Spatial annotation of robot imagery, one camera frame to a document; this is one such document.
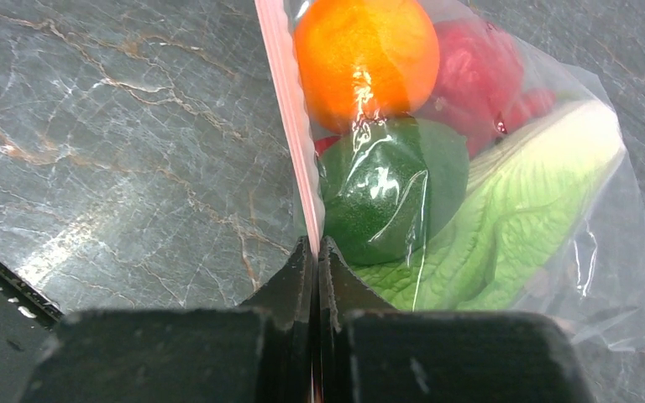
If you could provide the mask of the fake green avocado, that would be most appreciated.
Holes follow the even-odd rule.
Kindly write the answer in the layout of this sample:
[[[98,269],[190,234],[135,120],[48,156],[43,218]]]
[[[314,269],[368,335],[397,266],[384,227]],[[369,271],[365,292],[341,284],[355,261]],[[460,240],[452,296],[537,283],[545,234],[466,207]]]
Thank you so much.
[[[404,259],[443,229],[465,199],[465,136],[422,118],[365,123],[318,157],[324,234],[349,264]]]

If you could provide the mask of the fake orange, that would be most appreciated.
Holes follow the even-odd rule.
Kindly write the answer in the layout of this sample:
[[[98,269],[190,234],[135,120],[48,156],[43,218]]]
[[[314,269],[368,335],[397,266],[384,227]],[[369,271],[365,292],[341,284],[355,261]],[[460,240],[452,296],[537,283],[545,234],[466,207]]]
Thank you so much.
[[[293,39],[308,115],[334,133],[412,113],[434,88],[440,50],[418,1],[315,1]]]

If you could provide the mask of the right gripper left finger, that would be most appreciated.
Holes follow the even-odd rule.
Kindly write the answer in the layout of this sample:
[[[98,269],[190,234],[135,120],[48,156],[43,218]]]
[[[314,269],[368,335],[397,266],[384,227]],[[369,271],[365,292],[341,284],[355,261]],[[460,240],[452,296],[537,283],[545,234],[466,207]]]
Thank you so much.
[[[314,256],[288,260],[233,308],[88,310],[65,316],[22,402],[309,402]]]

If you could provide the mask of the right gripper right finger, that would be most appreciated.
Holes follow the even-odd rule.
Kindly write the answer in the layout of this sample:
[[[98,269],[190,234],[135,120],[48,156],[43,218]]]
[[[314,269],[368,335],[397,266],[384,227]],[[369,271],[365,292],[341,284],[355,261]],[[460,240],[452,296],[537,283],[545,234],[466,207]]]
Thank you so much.
[[[574,350],[523,311],[398,311],[320,243],[321,402],[591,402]]]

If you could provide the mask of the clear zip top bag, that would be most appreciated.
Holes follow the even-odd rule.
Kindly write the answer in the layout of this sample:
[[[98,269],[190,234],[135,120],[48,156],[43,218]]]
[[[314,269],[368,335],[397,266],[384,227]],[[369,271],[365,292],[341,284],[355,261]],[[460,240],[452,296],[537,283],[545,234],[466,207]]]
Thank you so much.
[[[645,346],[645,213],[595,75],[458,1],[254,6],[314,254],[403,311]]]

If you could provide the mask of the fake napa cabbage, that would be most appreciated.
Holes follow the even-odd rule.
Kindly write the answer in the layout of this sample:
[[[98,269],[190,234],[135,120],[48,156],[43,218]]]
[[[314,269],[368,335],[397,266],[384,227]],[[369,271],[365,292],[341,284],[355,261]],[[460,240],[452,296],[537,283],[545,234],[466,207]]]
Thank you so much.
[[[609,106],[564,104],[472,161],[463,204],[425,247],[354,272],[402,310],[505,309],[568,238],[623,151]]]

